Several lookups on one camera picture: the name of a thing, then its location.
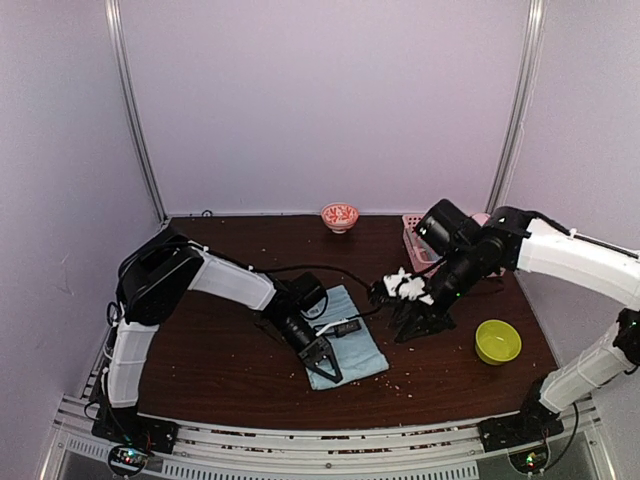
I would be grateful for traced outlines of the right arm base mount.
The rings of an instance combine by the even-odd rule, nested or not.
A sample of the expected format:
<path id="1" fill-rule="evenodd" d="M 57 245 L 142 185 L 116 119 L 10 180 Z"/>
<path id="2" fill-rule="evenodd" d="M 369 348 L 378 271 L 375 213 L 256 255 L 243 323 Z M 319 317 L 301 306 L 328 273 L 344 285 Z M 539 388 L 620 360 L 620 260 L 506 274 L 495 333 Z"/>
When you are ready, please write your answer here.
<path id="1" fill-rule="evenodd" d="M 485 452 L 542 442 L 564 432 L 563 423 L 558 418 L 539 423 L 525 420 L 519 413 L 485 419 L 477 424 L 477 428 Z"/>

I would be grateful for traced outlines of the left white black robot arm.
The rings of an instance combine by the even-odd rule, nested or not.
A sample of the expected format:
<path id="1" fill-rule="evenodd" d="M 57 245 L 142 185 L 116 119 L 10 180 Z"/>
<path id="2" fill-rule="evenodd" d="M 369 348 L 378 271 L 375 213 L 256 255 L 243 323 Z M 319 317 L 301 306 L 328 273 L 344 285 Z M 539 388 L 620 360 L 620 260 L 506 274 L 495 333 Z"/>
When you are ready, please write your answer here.
<path id="1" fill-rule="evenodd" d="M 144 424 L 137 414 L 139 384 L 159 327 L 183 296 L 198 291 L 261 315 L 310 371 L 337 384 L 343 374 L 331 343 L 305 314 L 326 296 L 310 273 L 294 280 L 232 260 L 172 227 L 161 230 L 119 266 L 116 301 L 109 308 L 113 334 L 102 378 L 106 429 L 123 444 L 137 442 Z"/>

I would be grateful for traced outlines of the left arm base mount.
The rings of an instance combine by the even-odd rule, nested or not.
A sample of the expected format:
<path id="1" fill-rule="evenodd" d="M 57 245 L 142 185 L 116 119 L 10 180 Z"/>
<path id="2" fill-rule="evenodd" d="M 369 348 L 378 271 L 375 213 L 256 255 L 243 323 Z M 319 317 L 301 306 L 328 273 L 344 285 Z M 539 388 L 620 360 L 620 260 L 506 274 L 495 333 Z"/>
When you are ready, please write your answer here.
<path id="1" fill-rule="evenodd" d="M 105 417 L 93 423 L 91 434 L 141 451 L 171 454 L 178 430 L 178 424 L 172 421 L 136 417 L 127 423 Z"/>

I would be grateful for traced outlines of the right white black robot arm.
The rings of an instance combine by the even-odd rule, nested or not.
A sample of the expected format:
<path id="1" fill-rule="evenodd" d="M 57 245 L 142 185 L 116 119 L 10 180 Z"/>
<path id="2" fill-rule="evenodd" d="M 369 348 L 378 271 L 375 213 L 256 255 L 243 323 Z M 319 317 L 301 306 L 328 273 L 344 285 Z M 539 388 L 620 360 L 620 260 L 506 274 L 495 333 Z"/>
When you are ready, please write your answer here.
<path id="1" fill-rule="evenodd" d="M 619 306 L 591 346 L 533 386 L 513 419 L 519 440 L 535 440 L 572 403 L 638 367 L 637 251 L 584 235 L 536 210 L 503 206 L 478 222 L 447 199 L 437 202 L 414 231 L 438 258 L 420 272 L 399 269 L 382 279 L 384 294 L 400 304 L 399 342 L 452 327 L 453 305 L 480 280 L 502 271 L 549 277 Z"/>

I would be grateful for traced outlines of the plain light blue towel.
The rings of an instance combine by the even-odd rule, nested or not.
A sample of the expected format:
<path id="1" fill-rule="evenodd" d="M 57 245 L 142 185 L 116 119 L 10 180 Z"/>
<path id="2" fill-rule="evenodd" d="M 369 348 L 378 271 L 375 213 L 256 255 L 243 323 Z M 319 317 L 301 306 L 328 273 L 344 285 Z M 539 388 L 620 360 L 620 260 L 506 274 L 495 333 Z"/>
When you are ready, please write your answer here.
<path id="1" fill-rule="evenodd" d="M 314 391 L 334 389 L 386 372 L 389 369 L 389 362 L 378 348 L 363 319 L 355 317 L 359 310 L 346 287 L 344 285 L 332 287 L 327 291 L 327 296 L 327 300 L 321 300 L 307 312 L 308 316 L 312 316 L 309 321 L 312 328 L 319 330 L 326 324 L 354 317 L 353 320 L 359 322 L 360 329 L 340 338 L 331 335 L 330 330 L 325 333 L 336 355 L 343 379 L 334 383 L 306 369 L 311 389 Z"/>

